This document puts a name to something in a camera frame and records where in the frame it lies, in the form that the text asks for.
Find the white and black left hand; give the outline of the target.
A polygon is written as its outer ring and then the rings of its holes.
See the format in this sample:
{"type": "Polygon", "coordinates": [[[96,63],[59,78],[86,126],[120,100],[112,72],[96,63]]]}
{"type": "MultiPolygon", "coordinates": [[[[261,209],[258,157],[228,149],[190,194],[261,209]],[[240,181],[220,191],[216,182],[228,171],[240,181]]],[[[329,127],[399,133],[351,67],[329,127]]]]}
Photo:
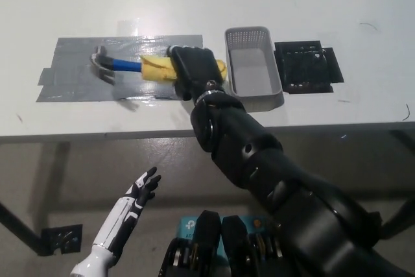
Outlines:
{"type": "Polygon", "coordinates": [[[156,171],[157,168],[152,167],[144,172],[117,200],[93,242],[111,252],[116,259],[121,257],[145,205],[155,197],[161,180],[156,171]]]}

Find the black and white right hand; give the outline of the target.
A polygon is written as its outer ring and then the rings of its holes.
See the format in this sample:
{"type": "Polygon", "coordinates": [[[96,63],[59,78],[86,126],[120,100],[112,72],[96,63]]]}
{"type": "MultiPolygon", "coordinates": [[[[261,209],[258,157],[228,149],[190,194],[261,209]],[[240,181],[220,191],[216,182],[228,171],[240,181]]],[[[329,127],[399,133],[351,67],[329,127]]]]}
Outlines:
{"type": "Polygon", "coordinates": [[[196,102],[207,91],[224,92],[224,79],[210,49],[173,45],[167,55],[176,72],[174,88],[181,100],[196,102]]]}

